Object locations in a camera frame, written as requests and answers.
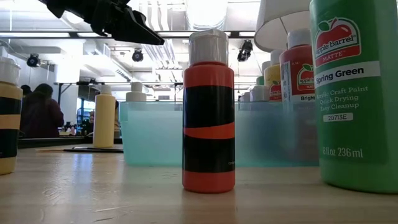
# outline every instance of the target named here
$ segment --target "dark hair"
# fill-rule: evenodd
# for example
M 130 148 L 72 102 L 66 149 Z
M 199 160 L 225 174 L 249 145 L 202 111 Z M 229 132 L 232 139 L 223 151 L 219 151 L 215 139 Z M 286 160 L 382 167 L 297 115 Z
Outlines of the dark hair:
M 23 95 L 26 96 L 29 93 L 32 93 L 32 90 L 30 90 L 30 86 L 29 85 L 22 85 L 21 89 L 23 91 Z
M 50 85 L 42 83 L 36 87 L 33 93 L 41 93 L 45 96 L 45 98 L 51 98 L 53 89 Z

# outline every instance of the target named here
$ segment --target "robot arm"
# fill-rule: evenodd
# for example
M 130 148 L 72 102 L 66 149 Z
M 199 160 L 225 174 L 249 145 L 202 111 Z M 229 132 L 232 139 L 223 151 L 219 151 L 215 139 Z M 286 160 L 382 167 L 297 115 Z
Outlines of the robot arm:
M 65 11 L 84 19 L 93 32 L 119 41 L 163 45 L 164 39 L 145 25 L 145 16 L 127 5 L 129 0 L 39 0 L 57 18 Z

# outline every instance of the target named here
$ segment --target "table surface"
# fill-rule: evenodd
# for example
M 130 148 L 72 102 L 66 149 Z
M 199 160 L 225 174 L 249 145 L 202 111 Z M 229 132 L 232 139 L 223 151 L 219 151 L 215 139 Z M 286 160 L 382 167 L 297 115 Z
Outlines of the table surface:
M 325 185 L 317 167 L 237 168 L 233 191 L 203 195 L 183 190 L 179 167 L 21 149 L 0 176 L 0 223 L 398 223 L 398 196 Z

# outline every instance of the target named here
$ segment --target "ceiling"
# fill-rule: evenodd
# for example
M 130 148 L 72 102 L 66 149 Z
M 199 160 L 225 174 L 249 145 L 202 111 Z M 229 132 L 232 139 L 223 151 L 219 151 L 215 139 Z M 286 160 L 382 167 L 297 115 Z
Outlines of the ceiling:
M 163 0 L 159 2 L 167 3 L 167 25 L 170 30 L 189 30 L 186 18 L 185 0 Z M 157 1 L 145 2 L 148 7 L 147 21 L 148 25 L 153 29 L 159 28 L 156 21 L 153 23 L 152 6 L 155 6 Z M 129 3 L 133 9 L 138 5 L 140 11 L 143 10 L 143 0 L 131 1 Z M 248 30 L 254 31 L 256 29 L 257 15 L 259 10 L 260 0 L 229 0 L 226 8 L 226 17 L 223 30 Z M 90 26 L 85 22 L 76 21 L 74 15 L 64 14 L 61 19 L 53 16 L 47 8 L 36 0 L 0 0 L 0 30 L 2 31 L 90 31 Z M 160 16 L 158 18 L 159 24 L 162 23 Z M 74 46 L 77 43 L 82 44 L 85 40 L 12 40 L 11 46 L 14 48 L 23 48 L 29 46 L 36 47 L 59 47 L 66 54 L 73 52 Z M 115 40 L 95 40 L 97 45 L 106 44 L 111 49 L 111 58 L 117 61 L 120 66 L 127 72 L 148 72 L 153 73 L 154 62 L 146 54 L 141 62 L 133 62 L 131 57 L 136 48 L 142 48 L 140 44 L 118 42 Z M 258 76 L 262 75 L 261 64 L 270 59 L 269 53 L 259 50 L 254 44 L 252 56 L 246 62 L 238 62 L 239 48 L 242 44 L 242 39 L 229 40 L 229 67 L 234 70 L 235 82 L 255 82 Z M 189 49 L 187 40 L 172 39 L 173 50 L 175 52 L 175 59 L 178 64 L 184 68 L 188 66 Z M 82 69 L 81 75 L 90 74 L 85 68 Z M 155 71 L 165 78 L 163 82 L 169 82 L 170 74 L 165 71 Z M 182 77 L 182 71 L 174 71 Z

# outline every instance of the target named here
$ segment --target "red paint bottle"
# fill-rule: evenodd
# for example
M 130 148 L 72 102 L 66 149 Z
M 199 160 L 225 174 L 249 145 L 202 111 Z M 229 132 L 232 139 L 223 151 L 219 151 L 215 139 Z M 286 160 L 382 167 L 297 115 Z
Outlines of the red paint bottle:
M 235 185 L 234 72 L 228 36 L 219 30 L 190 36 L 184 73 L 182 184 L 199 193 Z
M 280 55 L 282 101 L 315 101 L 310 30 L 289 32 L 287 45 L 289 49 Z

